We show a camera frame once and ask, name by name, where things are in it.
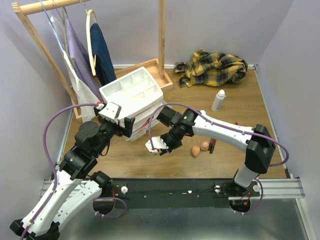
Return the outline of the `tall white bottle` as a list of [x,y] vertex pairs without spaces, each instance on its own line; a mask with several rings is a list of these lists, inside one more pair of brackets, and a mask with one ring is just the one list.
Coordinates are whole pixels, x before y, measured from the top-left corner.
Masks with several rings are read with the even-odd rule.
[[211,110],[214,112],[218,111],[221,108],[225,98],[226,98],[225,91],[223,89],[219,90],[214,98],[214,101],[211,106]]

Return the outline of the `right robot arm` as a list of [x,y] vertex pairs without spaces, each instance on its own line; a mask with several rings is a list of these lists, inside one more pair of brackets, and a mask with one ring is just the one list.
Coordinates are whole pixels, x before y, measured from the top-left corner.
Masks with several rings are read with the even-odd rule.
[[165,106],[156,119],[170,127],[168,133],[152,141],[161,144],[162,154],[170,153],[182,146],[185,136],[208,137],[225,142],[245,153],[245,161],[228,184],[228,191],[236,196],[247,192],[251,182],[258,175],[265,174],[270,166],[276,145],[267,128],[258,124],[256,127],[244,127],[213,119],[196,110],[186,109],[179,113]]

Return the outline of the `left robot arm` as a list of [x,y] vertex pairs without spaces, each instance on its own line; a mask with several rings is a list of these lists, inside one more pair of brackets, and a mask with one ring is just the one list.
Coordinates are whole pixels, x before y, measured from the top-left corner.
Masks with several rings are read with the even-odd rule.
[[86,203],[96,198],[115,202],[112,180],[98,171],[75,195],[70,193],[81,184],[98,163],[97,159],[107,150],[113,136],[130,137],[135,120],[124,119],[120,124],[100,117],[99,122],[86,121],[75,135],[74,146],[65,154],[54,179],[31,212],[22,219],[14,220],[10,229],[22,240],[56,240],[63,226],[78,213]]

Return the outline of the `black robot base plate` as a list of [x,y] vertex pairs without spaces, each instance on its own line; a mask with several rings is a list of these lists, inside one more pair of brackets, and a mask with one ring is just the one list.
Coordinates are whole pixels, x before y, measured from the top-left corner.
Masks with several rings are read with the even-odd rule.
[[233,200],[258,197],[256,185],[241,190],[231,178],[114,178],[109,187],[128,209],[168,209],[228,208]]

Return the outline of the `white drawer organizer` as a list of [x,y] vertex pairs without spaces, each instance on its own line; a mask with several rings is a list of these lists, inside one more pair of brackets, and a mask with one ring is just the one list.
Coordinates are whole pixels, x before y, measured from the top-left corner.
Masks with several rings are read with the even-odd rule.
[[124,127],[124,118],[135,118],[131,137],[135,141],[148,130],[147,120],[161,105],[165,104],[164,93],[147,71],[140,67],[99,89],[104,103],[112,102],[121,106],[118,124]]

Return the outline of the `red lip gloss pair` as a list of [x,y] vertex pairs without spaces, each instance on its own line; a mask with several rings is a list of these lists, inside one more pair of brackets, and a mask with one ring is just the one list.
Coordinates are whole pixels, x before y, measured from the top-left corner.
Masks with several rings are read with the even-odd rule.
[[215,146],[216,146],[217,140],[212,138],[210,140],[210,148],[209,148],[209,153],[212,154],[214,152]]

